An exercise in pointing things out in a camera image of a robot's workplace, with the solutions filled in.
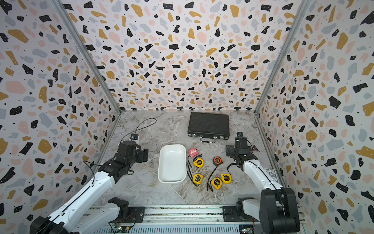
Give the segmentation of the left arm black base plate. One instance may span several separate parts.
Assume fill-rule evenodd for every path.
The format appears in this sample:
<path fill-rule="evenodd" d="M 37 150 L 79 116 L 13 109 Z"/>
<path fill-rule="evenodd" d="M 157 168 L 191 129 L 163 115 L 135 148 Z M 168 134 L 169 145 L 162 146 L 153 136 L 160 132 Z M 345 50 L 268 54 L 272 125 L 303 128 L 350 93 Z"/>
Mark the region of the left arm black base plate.
<path fill-rule="evenodd" d="M 120 208 L 119 214 L 112 222 L 117 223 L 142 223 L 146 207 L 125 207 Z"/>

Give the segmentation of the yellow deli 3m tape measure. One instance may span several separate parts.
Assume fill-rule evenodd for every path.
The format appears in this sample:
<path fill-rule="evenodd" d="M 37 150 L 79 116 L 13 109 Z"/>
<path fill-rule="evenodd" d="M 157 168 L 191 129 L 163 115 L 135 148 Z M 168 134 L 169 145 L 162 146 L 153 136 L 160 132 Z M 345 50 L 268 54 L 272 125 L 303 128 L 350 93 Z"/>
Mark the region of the yellow deli 3m tape measure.
<path fill-rule="evenodd" d="M 194 166 L 196 166 L 197 168 L 202 168 L 203 167 L 204 161 L 202 159 L 202 155 L 197 155 L 197 156 L 194 156 L 194 157 L 188 156 L 187 162 L 188 162 L 189 167 L 191 168 L 192 164 L 190 162 L 190 159 L 192 159 L 192 162 L 193 162 Z"/>

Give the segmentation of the pink tape measure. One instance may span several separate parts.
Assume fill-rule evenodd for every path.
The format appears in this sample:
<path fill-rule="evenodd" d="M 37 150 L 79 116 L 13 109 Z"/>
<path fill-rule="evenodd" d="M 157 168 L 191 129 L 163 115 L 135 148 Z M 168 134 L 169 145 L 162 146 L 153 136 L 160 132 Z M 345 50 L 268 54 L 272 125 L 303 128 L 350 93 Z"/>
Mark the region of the pink tape measure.
<path fill-rule="evenodd" d="M 197 149 L 195 149 L 195 148 L 191 148 L 191 149 L 189 149 L 189 156 L 190 156 L 191 158 L 196 157 L 196 156 L 198 156 L 198 155 L 199 155 L 199 152 L 198 152 Z"/>

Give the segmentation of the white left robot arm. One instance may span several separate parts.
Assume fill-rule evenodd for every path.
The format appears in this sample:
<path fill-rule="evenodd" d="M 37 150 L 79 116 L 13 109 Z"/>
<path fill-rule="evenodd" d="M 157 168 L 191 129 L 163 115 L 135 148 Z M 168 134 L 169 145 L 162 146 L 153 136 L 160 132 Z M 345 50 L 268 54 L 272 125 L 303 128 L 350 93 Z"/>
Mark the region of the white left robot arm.
<path fill-rule="evenodd" d="M 88 209 L 123 176 L 133 174 L 136 163 L 148 161 L 149 150 L 142 149 L 136 141 L 121 142 L 115 156 L 102 164 L 76 195 L 48 217 L 39 216 L 31 226 L 31 234 L 92 234 L 112 222 L 141 222 L 136 215 L 141 208 L 129 207 L 126 200 L 114 197 L 95 213 L 84 218 Z"/>

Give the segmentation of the yellow 2m tape measure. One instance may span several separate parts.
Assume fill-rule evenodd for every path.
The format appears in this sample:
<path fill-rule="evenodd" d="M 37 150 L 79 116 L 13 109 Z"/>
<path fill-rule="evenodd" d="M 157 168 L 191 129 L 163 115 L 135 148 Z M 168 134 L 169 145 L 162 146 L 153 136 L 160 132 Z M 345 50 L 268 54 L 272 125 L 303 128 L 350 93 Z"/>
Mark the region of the yellow 2m tape measure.
<path fill-rule="evenodd" d="M 213 175 L 217 168 L 214 168 L 207 180 L 206 190 L 213 192 L 213 188 L 219 190 L 222 187 L 222 180 L 218 177 L 213 178 Z"/>

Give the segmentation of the black orange tape measure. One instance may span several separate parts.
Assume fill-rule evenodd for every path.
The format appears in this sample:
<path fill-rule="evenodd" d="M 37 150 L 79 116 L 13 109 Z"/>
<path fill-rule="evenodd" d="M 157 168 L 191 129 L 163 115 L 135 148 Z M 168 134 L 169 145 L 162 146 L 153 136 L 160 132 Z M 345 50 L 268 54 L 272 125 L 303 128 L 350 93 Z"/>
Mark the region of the black orange tape measure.
<path fill-rule="evenodd" d="M 213 165 L 218 167 L 219 165 L 221 165 L 223 163 L 222 159 L 220 157 L 214 157 L 213 158 Z"/>

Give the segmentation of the yellow front 3m tape measure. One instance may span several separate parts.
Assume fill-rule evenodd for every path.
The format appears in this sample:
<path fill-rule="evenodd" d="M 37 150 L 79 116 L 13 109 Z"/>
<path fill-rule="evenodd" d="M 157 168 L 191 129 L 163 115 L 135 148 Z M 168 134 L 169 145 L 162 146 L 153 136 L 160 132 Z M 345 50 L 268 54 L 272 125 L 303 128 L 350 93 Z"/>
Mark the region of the yellow front 3m tape measure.
<path fill-rule="evenodd" d="M 230 184 L 232 181 L 231 174 L 221 174 L 221 180 L 224 184 Z"/>

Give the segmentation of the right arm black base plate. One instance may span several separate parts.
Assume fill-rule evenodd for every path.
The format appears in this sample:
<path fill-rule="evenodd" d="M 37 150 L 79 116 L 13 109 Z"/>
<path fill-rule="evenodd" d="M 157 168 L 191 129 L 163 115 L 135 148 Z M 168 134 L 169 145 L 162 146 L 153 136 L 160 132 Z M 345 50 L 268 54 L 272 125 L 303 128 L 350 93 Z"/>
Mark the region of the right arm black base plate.
<path fill-rule="evenodd" d="M 223 206 L 224 222 L 252 222 L 254 219 L 250 215 L 246 215 L 243 210 L 236 206 Z"/>

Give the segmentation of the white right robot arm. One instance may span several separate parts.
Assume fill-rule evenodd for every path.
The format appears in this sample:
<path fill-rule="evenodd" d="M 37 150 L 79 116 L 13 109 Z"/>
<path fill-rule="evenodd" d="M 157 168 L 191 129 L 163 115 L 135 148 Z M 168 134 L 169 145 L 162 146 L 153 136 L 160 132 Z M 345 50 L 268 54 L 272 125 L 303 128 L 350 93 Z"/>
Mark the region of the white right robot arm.
<path fill-rule="evenodd" d="M 253 154 L 252 146 L 242 132 L 237 132 L 234 145 L 226 147 L 226 156 L 234 160 L 261 192 L 261 198 L 239 199 L 239 214 L 260 222 L 265 234 L 295 234 L 301 230 L 295 192 L 276 182 Z"/>

